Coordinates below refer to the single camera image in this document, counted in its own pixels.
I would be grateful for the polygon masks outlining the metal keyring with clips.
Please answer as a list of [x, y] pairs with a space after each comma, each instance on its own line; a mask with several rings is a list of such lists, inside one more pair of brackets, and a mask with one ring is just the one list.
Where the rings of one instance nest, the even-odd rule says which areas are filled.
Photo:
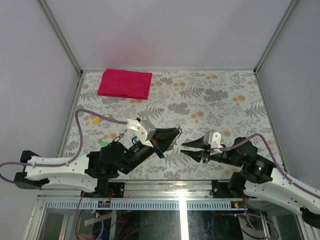
[[168, 148], [168, 151], [171, 151], [174, 149], [174, 147], [177, 145], [177, 140], [180, 138], [183, 130], [182, 130], [182, 127], [181, 125], [178, 123], [176, 126], [177, 130], [179, 131], [178, 135], [174, 138], [174, 140], [172, 141], [172, 143], [170, 144], [169, 148]]

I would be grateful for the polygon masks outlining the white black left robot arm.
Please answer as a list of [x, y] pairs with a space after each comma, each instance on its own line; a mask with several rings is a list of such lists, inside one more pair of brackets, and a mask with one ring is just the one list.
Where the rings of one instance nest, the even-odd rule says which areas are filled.
[[180, 127], [128, 125], [127, 128], [135, 133], [130, 148], [113, 140], [99, 151], [91, 151], [75, 160], [44, 158], [25, 150], [20, 158], [23, 170], [15, 174], [13, 183], [20, 189], [74, 189], [102, 198], [109, 193], [110, 179], [129, 174], [153, 154], [164, 158], [164, 153], [181, 134]]

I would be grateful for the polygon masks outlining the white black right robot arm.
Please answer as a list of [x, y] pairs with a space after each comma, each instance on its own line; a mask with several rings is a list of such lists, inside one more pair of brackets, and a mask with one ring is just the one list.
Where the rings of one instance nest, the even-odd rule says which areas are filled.
[[188, 147], [182, 153], [196, 162], [215, 161], [239, 167], [228, 182], [231, 196], [254, 197], [268, 201], [301, 216], [308, 225], [320, 227], [320, 191], [294, 178], [277, 163], [258, 154], [250, 138], [238, 137], [227, 147], [220, 144], [217, 132], [208, 132], [202, 138], [183, 143]]

